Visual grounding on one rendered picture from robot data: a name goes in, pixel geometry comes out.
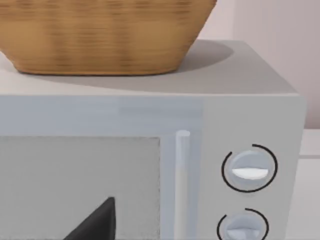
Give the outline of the pale microwave oven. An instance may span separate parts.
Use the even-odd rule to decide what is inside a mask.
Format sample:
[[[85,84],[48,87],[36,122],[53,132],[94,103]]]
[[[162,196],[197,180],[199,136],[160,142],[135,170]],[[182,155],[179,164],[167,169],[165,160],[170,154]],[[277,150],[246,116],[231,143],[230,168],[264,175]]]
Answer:
[[[23,74],[0,53],[3,95],[202,97],[197,230],[186,240],[226,240],[226,221],[239,214],[263,220],[260,240],[285,238],[306,101],[246,43],[198,40],[178,71],[152,76]],[[241,190],[226,165],[249,150],[268,153],[274,170],[264,186]]]

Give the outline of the pale microwave door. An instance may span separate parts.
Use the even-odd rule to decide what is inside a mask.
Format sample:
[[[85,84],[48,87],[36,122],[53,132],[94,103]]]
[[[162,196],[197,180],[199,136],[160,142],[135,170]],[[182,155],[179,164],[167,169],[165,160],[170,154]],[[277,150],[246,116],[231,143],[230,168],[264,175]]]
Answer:
[[[107,198],[119,240],[174,240],[176,132],[190,132],[197,235],[204,99],[1,95],[0,240],[63,240]]]

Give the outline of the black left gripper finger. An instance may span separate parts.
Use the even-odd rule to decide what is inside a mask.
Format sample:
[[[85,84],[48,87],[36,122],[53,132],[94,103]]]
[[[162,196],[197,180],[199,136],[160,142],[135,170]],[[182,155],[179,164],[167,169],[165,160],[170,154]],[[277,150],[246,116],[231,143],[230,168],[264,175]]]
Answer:
[[[108,197],[63,240],[116,240],[116,200]]]

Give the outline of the woven wicker basket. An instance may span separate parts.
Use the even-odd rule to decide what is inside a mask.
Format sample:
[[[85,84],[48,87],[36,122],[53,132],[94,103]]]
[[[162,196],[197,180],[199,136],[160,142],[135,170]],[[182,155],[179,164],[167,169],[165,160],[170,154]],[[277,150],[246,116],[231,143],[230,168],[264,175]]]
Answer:
[[[35,75],[177,70],[218,0],[0,0],[0,52]]]

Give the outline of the pale microwave knob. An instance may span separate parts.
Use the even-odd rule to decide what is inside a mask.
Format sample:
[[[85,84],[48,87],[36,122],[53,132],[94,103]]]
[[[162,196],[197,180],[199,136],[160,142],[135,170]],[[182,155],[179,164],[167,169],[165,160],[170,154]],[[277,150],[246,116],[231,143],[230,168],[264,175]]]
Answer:
[[[268,153],[246,150],[232,155],[225,170],[226,177],[233,187],[251,191],[264,186],[270,180],[274,163]]]
[[[243,213],[229,217],[223,233],[226,240],[260,240],[264,232],[265,224],[259,216]]]

